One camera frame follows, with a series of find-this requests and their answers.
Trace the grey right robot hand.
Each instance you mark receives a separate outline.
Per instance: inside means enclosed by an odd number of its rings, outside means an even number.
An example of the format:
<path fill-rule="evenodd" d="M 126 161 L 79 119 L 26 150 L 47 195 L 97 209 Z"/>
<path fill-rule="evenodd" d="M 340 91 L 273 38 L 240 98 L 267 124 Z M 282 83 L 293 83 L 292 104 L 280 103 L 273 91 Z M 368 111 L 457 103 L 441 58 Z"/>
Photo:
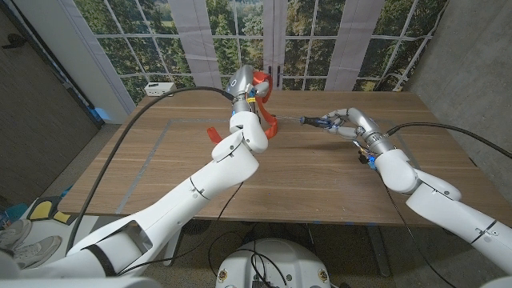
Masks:
<path fill-rule="evenodd" d="M 330 122 L 326 130 L 349 140 L 361 137 L 364 141 L 380 139 L 382 132 L 375 121 L 357 108 L 339 109 L 322 116 Z"/>

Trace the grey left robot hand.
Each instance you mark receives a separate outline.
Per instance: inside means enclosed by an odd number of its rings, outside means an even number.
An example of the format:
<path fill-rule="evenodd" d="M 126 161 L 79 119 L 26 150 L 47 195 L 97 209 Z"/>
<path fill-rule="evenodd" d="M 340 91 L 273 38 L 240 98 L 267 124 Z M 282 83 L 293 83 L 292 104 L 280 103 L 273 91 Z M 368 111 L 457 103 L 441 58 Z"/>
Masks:
<path fill-rule="evenodd" d="M 250 65 L 239 68 L 228 81 L 226 92 L 234 97 L 232 114 L 255 112 L 256 102 L 266 103 L 271 94 L 272 77 Z"/>

